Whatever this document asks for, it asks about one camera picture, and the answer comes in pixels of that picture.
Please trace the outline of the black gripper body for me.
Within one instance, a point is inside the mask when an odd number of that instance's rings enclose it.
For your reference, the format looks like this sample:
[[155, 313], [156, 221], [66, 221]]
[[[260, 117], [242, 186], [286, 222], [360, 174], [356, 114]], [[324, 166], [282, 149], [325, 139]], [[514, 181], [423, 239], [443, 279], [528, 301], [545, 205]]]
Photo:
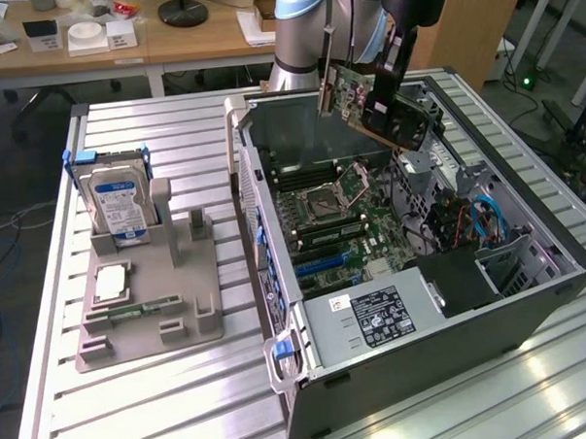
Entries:
[[381, 0], [382, 8], [398, 29], [432, 27], [441, 17], [446, 0]]

